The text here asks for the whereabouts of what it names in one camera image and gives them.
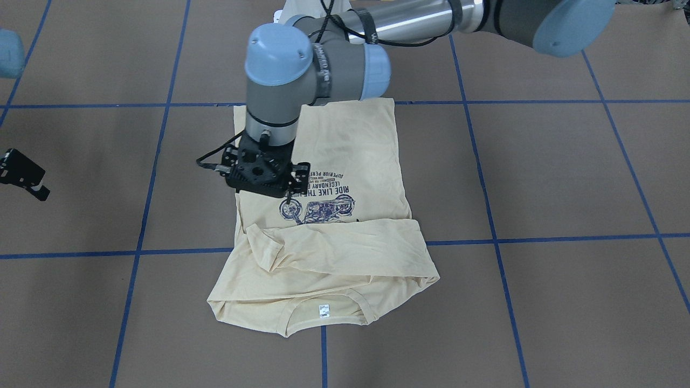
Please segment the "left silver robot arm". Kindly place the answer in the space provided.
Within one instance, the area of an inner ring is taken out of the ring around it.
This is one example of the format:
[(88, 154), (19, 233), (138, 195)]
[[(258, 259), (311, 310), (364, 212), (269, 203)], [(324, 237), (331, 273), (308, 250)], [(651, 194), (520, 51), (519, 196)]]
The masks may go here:
[(390, 83), (386, 46), (421, 47), (454, 32), (488, 32), (540, 54), (569, 57), (613, 17), (614, 1), (394, 1), (325, 15), (294, 15), (252, 31), (245, 59), (244, 128), (226, 142), (218, 172), (235, 191), (292, 197), (310, 164), (292, 162), (304, 105), (379, 98)]

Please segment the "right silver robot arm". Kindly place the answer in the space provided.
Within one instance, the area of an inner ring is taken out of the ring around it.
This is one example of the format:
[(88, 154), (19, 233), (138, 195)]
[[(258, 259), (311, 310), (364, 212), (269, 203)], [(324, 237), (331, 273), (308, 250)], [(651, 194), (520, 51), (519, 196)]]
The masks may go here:
[[(1, 29), (1, 76), (19, 79), (24, 73), (24, 44), (17, 32)], [(37, 200), (47, 201), (50, 190), (44, 186), (45, 169), (20, 152), (8, 148), (2, 153), (1, 183), (22, 188)]]

